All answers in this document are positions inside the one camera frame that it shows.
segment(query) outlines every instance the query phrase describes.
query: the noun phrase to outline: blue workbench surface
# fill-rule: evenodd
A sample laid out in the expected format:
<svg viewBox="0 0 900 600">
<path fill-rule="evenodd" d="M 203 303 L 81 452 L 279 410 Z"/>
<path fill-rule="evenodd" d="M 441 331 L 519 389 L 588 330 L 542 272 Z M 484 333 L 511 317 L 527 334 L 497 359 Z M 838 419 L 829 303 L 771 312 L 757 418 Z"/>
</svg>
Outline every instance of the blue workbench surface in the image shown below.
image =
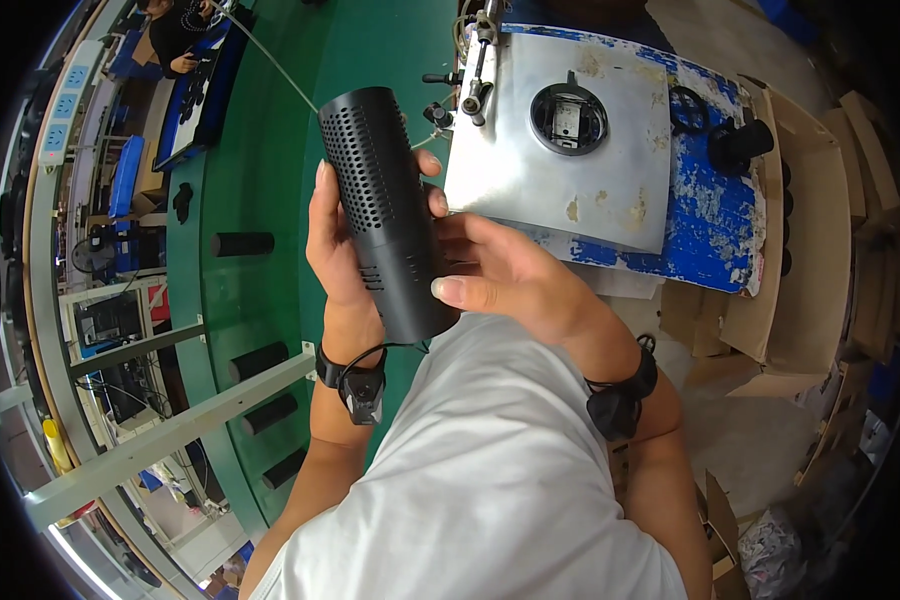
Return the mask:
<svg viewBox="0 0 900 600">
<path fill-rule="evenodd" d="M 707 102 L 711 126 L 733 117 L 743 123 L 746 90 L 708 68 L 631 41 L 540 25 L 504 23 L 501 33 L 533 34 L 631 50 L 667 69 L 667 83 L 694 90 Z M 561 260 L 627 269 L 696 283 L 723 292 L 759 289 L 758 251 L 765 237 L 765 202 L 756 180 L 717 174 L 707 158 L 707 136 L 674 134 L 670 201 L 660 254 L 624 252 L 550 230 L 531 237 Z"/>
</svg>

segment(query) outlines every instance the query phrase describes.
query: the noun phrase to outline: white t-shirt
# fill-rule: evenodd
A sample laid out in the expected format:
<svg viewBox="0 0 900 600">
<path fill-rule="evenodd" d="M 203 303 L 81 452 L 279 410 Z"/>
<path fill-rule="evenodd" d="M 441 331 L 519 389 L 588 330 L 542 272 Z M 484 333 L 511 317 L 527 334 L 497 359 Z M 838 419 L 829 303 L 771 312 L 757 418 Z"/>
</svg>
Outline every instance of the white t-shirt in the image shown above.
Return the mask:
<svg viewBox="0 0 900 600">
<path fill-rule="evenodd" d="M 584 381 L 511 318 L 436 337 L 373 463 L 253 598 L 686 598 L 623 518 Z"/>
</svg>

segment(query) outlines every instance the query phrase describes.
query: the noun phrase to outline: wrist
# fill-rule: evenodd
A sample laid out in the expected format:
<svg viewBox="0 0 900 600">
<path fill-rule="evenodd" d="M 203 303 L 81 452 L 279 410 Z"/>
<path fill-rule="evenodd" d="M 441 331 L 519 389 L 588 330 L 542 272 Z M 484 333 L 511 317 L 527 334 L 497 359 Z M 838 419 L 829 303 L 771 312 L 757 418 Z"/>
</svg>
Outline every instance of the wrist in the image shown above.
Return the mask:
<svg viewBox="0 0 900 600">
<path fill-rule="evenodd" d="M 384 327 L 376 308 L 340 305 L 327 300 L 323 311 L 323 354 L 337 365 L 348 365 L 357 356 L 383 344 Z M 376 351 L 357 363 L 372 369 L 380 361 Z"/>
<path fill-rule="evenodd" d="M 585 314 L 576 333 L 561 343 L 583 377 L 616 383 L 636 375 L 640 368 L 640 344 L 624 322 L 599 299 Z"/>
</svg>

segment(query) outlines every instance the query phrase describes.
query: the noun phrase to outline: forearm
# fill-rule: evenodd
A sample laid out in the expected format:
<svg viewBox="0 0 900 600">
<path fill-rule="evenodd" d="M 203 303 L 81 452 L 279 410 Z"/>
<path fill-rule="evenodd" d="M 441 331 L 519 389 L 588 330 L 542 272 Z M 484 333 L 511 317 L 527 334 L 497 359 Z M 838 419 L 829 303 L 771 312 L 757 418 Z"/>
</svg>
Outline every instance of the forearm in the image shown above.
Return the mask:
<svg viewBox="0 0 900 600">
<path fill-rule="evenodd" d="M 307 458 L 293 482 L 286 508 L 260 540 L 246 566 L 240 585 L 241 600 L 251 596 L 280 548 L 287 544 L 300 525 L 337 506 L 347 497 L 350 486 L 364 472 L 366 452 L 366 444 L 351 448 L 311 439 Z"/>
<path fill-rule="evenodd" d="M 346 308 L 328 303 L 324 310 L 323 351 L 336 364 L 354 358 L 383 342 L 383 329 L 372 319 L 361 318 Z M 358 363 L 372 367 L 379 352 Z M 340 504 L 364 473 L 367 444 L 373 428 L 354 425 L 337 390 L 317 381 L 310 402 L 310 446 L 300 466 L 287 506 L 253 552 L 240 586 L 240 598 L 248 598 L 290 536 L 305 522 Z"/>
<path fill-rule="evenodd" d="M 670 552 L 689 600 L 708 600 L 713 567 L 684 431 L 632 441 L 624 515 Z"/>
<path fill-rule="evenodd" d="M 337 365 L 348 365 L 357 356 L 384 341 L 383 325 L 379 319 L 365 318 L 369 307 L 348 308 L 327 302 L 323 313 L 323 353 Z M 380 361 L 382 351 L 360 360 L 357 366 L 372 368 Z M 366 447 L 373 428 L 354 425 L 337 390 L 317 382 L 310 405 L 310 435 L 312 438 L 347 448 Z"/>
<path fill-rule="evenodd" d="M 640 367 L 640 345 L 610 306 L 596 296 L 594 300 L 579 333 L 568 338 L 563 347 L 590 381 L 615 383 L 632 378 Z M 680 396 L 658 368 L 656 388 L 643 398 L 643 411 L 633 440 L 665 435 L 680 427 L 682 421 Z"/>
</svg>

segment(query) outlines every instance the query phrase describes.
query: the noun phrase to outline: metal plate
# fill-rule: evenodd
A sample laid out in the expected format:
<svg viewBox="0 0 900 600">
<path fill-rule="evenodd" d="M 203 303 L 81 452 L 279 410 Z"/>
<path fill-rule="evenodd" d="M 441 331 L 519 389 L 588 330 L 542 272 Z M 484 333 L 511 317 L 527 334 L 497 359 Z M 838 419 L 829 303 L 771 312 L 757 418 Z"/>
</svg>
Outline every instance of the metal plate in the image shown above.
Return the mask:
<svg viewBox="0 0 900 600">
<path fill-rule="evenodd" d="M 487 60 L 484 80 L 495 80 L 486 125 L 456 119 L 445 186 L 450 210 L 537 235 L 564 232 L 659 254 L 671 171 L 664 66 L 598 43 L 528 33 L 501 34 Z M 463 90 L 473 68 L 468 64 Z M 583 156 L 549 150 L 532 130 L 531 102 L 565 82 L 568 70 L 607 114 L 608 138 Z"/>
</svg>

